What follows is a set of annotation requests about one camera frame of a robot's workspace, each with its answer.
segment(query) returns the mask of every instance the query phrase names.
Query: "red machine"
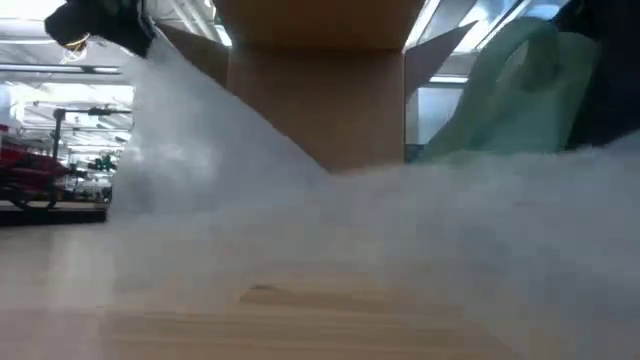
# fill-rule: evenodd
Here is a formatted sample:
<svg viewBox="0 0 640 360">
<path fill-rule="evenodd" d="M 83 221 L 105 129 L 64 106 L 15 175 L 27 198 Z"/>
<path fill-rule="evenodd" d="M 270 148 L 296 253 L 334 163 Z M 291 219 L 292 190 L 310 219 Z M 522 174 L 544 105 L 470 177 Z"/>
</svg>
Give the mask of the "red machine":
<svg viewBox="0 0 640 360">
<path fill-rule="evenodd" d="M 29 205 L 34 200 L 48 201 L 39 209 L 51 209 L 57 201 L 56 181 L 70 170 L 53 157 L 31 152 L 20 139 L 5 136 L 0 146 L 0 198 L 23 210 L 38 209 Z"/>
</svg>

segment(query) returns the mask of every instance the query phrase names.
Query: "green plastic bag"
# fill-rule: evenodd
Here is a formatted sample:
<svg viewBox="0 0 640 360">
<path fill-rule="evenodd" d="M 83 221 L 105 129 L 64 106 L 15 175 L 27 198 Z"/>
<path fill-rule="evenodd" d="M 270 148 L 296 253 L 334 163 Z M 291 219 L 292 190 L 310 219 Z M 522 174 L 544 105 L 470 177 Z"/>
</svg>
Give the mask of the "green plastic bag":
<svg viewBox="0 0 640 360">
<path fill-rule="evenodd" d="M 453 117 L 419 161 L 459 151 L 562 151 L 598 54 L 594 41 L 547 21 L 512 21 L 478 55 Z"/>
</svg>

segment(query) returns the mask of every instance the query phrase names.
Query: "cardboard box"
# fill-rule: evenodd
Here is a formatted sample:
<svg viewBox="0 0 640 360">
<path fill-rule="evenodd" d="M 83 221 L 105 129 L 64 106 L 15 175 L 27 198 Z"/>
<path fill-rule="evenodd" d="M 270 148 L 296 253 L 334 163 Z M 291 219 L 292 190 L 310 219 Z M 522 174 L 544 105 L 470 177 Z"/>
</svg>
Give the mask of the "cardboard box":
<svg viewBox="0 0 640 360">
<path fill-rule="evenodd" d="M 215 0 L 233 47 L 162 26 L 331 172 L 402 163 L 406 102 L 473 26 L 403 52 L 424 0 Z"/>
</svg>

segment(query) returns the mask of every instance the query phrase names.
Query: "ceiling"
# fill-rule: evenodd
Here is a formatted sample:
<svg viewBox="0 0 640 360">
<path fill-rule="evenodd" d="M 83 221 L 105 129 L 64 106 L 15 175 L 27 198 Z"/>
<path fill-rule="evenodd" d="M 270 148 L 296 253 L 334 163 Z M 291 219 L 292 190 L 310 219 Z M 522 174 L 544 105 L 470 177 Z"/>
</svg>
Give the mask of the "ceiling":
<svg viewBox="0 0 640 360">
<path fill-rule="evenodd" d="M 147 0 L 158 23 L 231 45 L 211 0 Z M 0 0 L 0 65 L 46 64 L 119 67 L 130 57 L 118 46 L 92 40 L 82 54 L 71 54 L 52 42 L 43 29 L 43 19 L 64 0 Z M 475 53 L 504 24 L 519 16 L 551 18 L 566 0 L 428 0 L 413 28 L 407 46 L 428 41 L 457 26 L 473 21 L 472 28 L 439 75 L 466 76 Z M 117 75 L 52 74 L 15 72 L 0 67 L 0 101 L 33 136 L 48 136 L 54 127 L 55 107 L 89 108 L 106 106 L 130 109 L 133 89 Z M 133 126 L 130 116 L 90 118 L 69 116 L 65 127 L 87 131 L 63 131 L 63 140 L 74 153 L 93 154 L 119 149 Z"/>
</svg>

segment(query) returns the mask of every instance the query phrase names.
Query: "brown cardboard box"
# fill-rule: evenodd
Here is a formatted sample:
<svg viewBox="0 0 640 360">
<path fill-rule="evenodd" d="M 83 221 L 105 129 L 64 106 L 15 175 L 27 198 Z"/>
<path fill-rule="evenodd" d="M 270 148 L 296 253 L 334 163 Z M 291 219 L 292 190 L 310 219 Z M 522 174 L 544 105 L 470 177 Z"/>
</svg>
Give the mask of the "brown cardboard box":
<svg viewBox="0 0 640 360">
<path fill-rule="evenodd" d="M 232 48 L 165 35 L 332 172 L 403 161 L 407 99 L 473 25 L 403 53 L 424 0 L 214 2 Z"/>
</svg>

